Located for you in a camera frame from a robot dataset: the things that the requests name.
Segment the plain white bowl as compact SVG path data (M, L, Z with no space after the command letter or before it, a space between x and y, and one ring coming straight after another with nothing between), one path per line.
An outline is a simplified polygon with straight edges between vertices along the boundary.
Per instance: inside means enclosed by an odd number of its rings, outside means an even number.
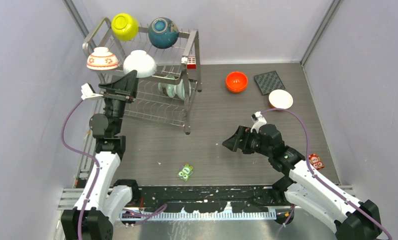
M123 72L128 74L137 71L137 78L148 78L157 71L157 64L152 56L144 50L133 50L123 62Z

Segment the orange bowl white inside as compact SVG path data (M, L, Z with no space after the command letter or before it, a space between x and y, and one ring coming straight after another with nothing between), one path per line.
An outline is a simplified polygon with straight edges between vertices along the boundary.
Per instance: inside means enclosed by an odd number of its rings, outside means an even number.
M289 109L294 103L292 95L282 89L276 89L270 92L268 101L272 108L278 109Z

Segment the orange plastic bowl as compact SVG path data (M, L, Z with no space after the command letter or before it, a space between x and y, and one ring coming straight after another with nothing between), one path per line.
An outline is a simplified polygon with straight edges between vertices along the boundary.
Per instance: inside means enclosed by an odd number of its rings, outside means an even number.
M227 90L229 92L234 93L234 94L242 93L245 89L246 89L245 87L244 88L240 88L240 89L233 89L233 88L229 88L229 87L227 88Z
M248 77L240 71L229 73L225 79L226 88L242 89L248 86Z

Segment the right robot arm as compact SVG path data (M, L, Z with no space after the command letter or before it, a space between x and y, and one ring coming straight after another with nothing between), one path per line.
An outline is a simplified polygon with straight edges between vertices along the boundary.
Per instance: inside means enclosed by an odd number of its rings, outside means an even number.
M258 153L283 177L273 187L278 205L299 206L323 222L338 240L375 240L382 234L380 212L371 200L360 201L329 181L305 157L288 146L273 124L259 130L239 126L222 145L232 152Z

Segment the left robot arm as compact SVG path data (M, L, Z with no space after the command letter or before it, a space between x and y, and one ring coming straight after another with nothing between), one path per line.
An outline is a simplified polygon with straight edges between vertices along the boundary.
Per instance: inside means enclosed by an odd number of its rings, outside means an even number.
M111 240L123 208L135 207L140 202L135 180L122 179L111 184L126 150L126 136L120 134L125 107L137 97L138 84L138 72L132 70L117 80L101 83L103 93L96 93L89 83L81 87L77 106L85 100L99 99L103 99L105 106L102 113L95 113L89 119L90 133L95 139L94 155L69 146L64 130L60 134L67 149L94 162L74 207L62 212L60 222L67 240Z

